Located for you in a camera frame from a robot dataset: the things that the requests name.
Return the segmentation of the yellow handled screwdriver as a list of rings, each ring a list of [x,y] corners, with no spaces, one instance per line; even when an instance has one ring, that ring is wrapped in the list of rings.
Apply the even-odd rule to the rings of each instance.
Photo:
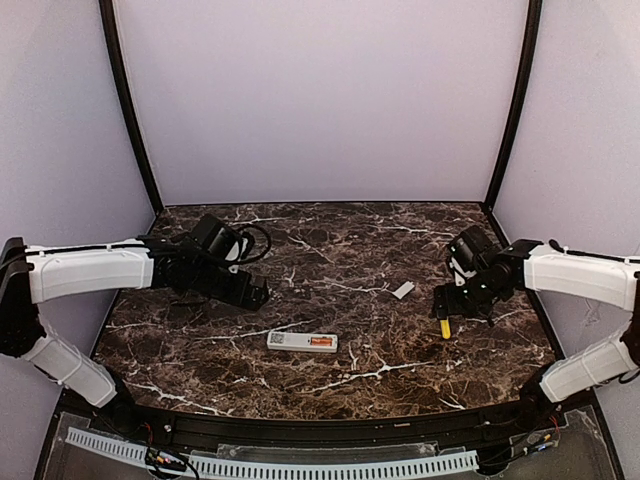
[[[448,318],[445,319],[441,319],[439,321],[440,323],[440,330],[441,330],[441,335],[442,338],[445,340],[448,340],[451,338],[451,326],[450,326],[450,321]]]

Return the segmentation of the white battery cover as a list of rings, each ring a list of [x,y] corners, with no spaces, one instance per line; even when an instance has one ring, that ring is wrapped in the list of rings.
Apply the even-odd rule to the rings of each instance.
[[[404,282],[401,286],[396,288],[391,294],[398,300],[402,300],[409,293],[411,293],[415,288],[415,284],[410,281]]]

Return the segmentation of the white remote control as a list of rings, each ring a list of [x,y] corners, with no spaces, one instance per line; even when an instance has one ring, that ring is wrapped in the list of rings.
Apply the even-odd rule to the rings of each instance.
[[[314,347],[310,345],[313,336],[329,336],[335,339],[332,348]],[[308,353],[336,353],[338,350],[338,337],[332,334],[309,334],[271,331],[267,337],[269,350],[308,352]]]

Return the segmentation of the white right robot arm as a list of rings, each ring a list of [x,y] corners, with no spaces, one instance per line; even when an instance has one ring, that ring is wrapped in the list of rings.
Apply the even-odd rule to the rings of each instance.
[[[639,260],[563,248],[557,241],[519,239],[501,247],[478,226],[447,246],[450,283],[435,287],[432,314],[489,318],[518,290],[596,300],[630,313],[618,331],[579,353],[541,368],[522,388],[531,405],[557,405],[584,390],[639,371]]]

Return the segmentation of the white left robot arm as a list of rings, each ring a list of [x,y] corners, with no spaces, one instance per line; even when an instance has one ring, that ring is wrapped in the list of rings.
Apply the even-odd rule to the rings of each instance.
[[[98,409],[127,403],[127,389],[106,367],[42,324],[40,304],[98,291],[170,288],[257,311],[269,289],[243,269],[265,256],[251,253],[252,229],[205,215],[171,239],[50,248],[11,238],[1,255],[1,353],[32,363]]]

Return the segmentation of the orange battery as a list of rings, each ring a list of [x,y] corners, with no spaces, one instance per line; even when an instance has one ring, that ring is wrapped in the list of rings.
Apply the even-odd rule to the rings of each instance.
[[[314,347],[332,348],[334,341],[335,339],[329,336],[313,336],[310,340],[310,345]]]

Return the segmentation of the black front table rail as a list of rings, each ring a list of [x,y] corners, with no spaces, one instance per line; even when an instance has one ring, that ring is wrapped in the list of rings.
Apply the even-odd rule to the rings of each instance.
[[[123,404],[94,407],[114,432],[157,445],[214,450],[221,444],[263,447],[373,447],[435,442],[441,447],[491,448],[552,425],[549,412],[518,402],[444,414],[378,420],[252,420]]]

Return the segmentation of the black right frame post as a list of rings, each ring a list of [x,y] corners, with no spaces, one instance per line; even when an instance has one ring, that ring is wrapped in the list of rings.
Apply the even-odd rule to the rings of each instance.
[[[542,10],[542,0],[530,0],[528,2],[522,47],[509,111],[493,173],[483,202],[485,209],[490,213],[495,210],[516,140],[533,68]]]

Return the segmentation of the black frame post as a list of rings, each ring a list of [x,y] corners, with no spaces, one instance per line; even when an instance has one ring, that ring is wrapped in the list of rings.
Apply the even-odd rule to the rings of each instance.
[[[533,68],[542,10],[542,0],[530,0],[528,2],[522,47],[509,111],[493,173],[483,202],[485,209],[490,213],[495,210],[516,140]]]
[[[152,172],[128,82],[115,3],[112,0],[99,0],[98,6],[112,77],[136,166],[152,211],[155,215],[159,215],[164,211],[164,204]]]

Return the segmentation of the black left frame post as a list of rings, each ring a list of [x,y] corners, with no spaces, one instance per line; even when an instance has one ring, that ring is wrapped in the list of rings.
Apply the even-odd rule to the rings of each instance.
[[[128,82],[115,3],[112,0],[99,0],[98,6],[112,77],[136,166],[152,211],[155,215],[159,215],[164,211],[164,204],[152,172]]]

